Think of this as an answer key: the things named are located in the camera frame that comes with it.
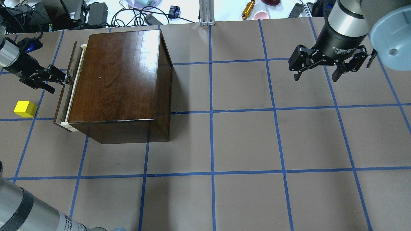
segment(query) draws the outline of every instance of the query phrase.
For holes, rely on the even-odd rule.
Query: brown wooden cabinet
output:
[[[169,141],[171,75],[160,30],[91,35],[67,121],[100,143]]]

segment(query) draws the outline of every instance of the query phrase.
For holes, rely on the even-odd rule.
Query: metal post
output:
[[[2,174],[0,161],[0,231],[107,231],[76,222]]]
[[[214,0],[200,0],[200,25],[214,24]]]

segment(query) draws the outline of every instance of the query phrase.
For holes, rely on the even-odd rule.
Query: yellow cube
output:
[[[24,118],[34,118],[37,105],[30,101],[18,101],[14,108],[14,113]]]

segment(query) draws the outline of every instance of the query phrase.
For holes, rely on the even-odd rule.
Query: black ring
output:
[[[345,6],[343,6],[343,5],[339,2],[339,0],[337,0],[337,4],[338,4],[339,8],[340,8],[344,13],[346,13],[347,15],[349,15],[349,16],[351,16],[351,17],[354,17],[354,18],[358,18],[358,19],[364,19],[364,16],[363,16],[363,15],[353,13],[353,12],[349,11],[347,8],[345,8]]]
[[[0,228],[0,231],[17,231],[29,216],[34,204],[34,196],[23,188],[23,198],[13,216]]]

